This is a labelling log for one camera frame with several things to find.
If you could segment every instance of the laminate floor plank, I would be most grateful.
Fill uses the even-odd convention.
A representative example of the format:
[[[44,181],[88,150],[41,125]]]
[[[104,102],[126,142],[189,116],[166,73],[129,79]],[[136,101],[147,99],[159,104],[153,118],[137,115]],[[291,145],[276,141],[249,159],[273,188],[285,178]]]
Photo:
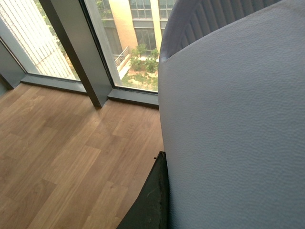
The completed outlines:
[[[21,84],[0,97],[0,229],[114,229],[160,150],[158,110]]]

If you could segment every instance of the building window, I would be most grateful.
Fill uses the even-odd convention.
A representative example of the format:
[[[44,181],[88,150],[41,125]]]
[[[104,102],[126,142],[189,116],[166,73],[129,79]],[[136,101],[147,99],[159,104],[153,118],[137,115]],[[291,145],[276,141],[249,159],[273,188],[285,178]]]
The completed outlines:
[[[129,0],[132,19],[153,19],[150,0]]]
[[[168,19],[176,0],[159,0],[160,19]]]
[[[146,44],[147,54],[157,48],[154,29],[135,29],[138,44]]]
[[[107,28],[105,27],[106,36],[109,41],[109,45],[114,56],[114,59],[122,53],[122,47],[120,43],[120,38],[116,28]]]
[[[103,20],[113,19],[109,0],[96,0],[96,5]]]

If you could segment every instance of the chair backrest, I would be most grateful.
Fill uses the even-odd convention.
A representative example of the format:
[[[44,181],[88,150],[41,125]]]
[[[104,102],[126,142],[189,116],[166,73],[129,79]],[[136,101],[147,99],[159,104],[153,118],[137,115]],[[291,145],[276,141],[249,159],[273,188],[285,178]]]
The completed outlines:
[[[181,49],[174,28],[186,28],[179,14],[195,2],[174,8],[159,63],[170,228],[304,228],[305,1],[282,0]]]
[[[280,0],[177,0],[163,35],[163,58]]]

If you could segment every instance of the yellow building wall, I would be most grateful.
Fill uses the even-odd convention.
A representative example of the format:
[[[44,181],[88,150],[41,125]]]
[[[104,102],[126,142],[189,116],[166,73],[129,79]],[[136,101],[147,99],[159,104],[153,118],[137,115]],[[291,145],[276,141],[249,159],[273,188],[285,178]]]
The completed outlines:
[[[128,0],[109,0],[114,22],[122,49],[129,46],[130,51],[138,45],[132,23],[132,13]]]
[[[156,38],[156,45],[157,45],[157,49],[160,51],[162,34],[160,27],[159,1],[151,0],[151,7],[152,7],[152,19],[154,26],[154,35]]]

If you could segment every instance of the balcony railing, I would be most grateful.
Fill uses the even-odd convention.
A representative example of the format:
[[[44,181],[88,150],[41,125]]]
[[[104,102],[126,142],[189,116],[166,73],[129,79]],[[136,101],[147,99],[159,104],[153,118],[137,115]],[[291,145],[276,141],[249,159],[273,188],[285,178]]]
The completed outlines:
[[[127,46],[124,51],[118,55],[118,57],[115,59],[115,65],[116,67],[119,67],[120,64],[125,60],[125,58],[130,54],[129,47]]]

